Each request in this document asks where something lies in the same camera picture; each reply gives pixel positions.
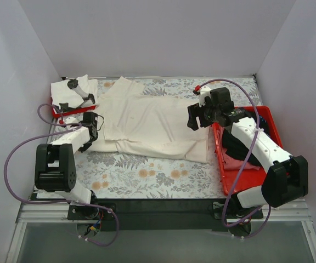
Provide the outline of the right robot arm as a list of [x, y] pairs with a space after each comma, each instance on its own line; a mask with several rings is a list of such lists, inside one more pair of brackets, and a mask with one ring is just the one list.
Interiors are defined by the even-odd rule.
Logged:
[[218, 123], [240, 140], [266, 172], [261, 186], [232, 195], [231, 213], [243, 218], [251, 207], [269, 204], [277, 208], [308, 194], [308, 162], [276, 144], [244, 108], [236, 108], [227, 88], [196, 87], [199, 102], [188, 106], [187, 126], [192, 130]]

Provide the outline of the cream white t-shirt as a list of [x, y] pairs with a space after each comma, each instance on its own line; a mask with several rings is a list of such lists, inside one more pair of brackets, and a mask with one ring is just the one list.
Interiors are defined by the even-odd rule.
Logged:
[[187, 126], [187, 108], [198, 100], [144, 95], [143, 90], [143, 84], [120, 77], [99, 96], [95, 112], [104, 120], [89, 150], [207, 163], [208, 129]]

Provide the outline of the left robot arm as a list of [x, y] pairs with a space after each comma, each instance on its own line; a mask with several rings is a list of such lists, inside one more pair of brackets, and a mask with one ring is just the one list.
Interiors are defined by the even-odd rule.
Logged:
[[70, 202], [82, 203], [80, 212], [87, 219], [99, 214], [99, 206], [93, 202], [94, 194], [77, 180], [74, 154], [87, 151], [98, 138], [98, 118], [94, 112], [85, 112], [83, 120], [65, 121], [62, 136], [49, 144], [40, 144], [36, 150], [35, 187], [55, 193]]

